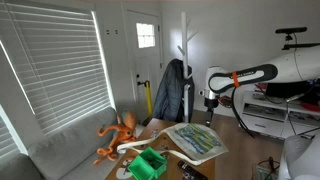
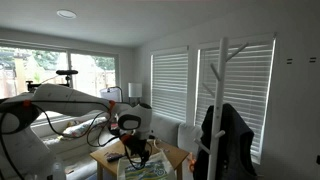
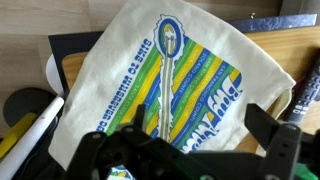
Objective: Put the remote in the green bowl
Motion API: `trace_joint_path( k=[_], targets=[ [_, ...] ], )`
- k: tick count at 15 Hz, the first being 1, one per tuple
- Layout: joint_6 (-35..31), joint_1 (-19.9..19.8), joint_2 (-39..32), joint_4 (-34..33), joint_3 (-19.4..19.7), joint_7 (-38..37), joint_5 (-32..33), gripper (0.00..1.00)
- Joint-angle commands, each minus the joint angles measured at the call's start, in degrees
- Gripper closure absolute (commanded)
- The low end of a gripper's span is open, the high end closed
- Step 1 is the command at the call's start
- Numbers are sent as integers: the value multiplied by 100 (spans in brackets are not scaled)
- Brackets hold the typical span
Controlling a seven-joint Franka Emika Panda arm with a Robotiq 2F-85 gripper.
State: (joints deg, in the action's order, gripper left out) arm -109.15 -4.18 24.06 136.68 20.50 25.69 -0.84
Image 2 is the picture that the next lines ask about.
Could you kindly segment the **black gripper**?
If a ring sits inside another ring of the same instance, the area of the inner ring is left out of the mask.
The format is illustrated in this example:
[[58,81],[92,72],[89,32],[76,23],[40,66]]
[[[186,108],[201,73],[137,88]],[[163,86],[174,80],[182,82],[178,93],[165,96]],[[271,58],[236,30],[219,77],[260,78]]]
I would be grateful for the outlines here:
[[129,148],[131,156],[138,155],[142,162],[147,162],[150,157],[150,153],[145,149],[146,141],[129,135],[125,140],[125,146]]

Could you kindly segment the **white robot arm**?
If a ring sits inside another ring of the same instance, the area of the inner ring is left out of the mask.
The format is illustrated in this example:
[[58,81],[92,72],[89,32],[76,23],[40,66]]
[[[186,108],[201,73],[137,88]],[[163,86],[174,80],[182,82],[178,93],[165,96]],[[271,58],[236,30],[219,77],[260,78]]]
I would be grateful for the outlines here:
[[150,131],[152,108],[147,104],[134,107],[99,98],[56,84],[42,84],[35,92],[25,92],[1,101],[1,166],[12,171],[18,180],[65,180],[62,161],[31,129],[43,113],[57,112],[81,117],[92,111],[116,119],[117,138],[138,155],[143,168],[150,152],[145,149]]

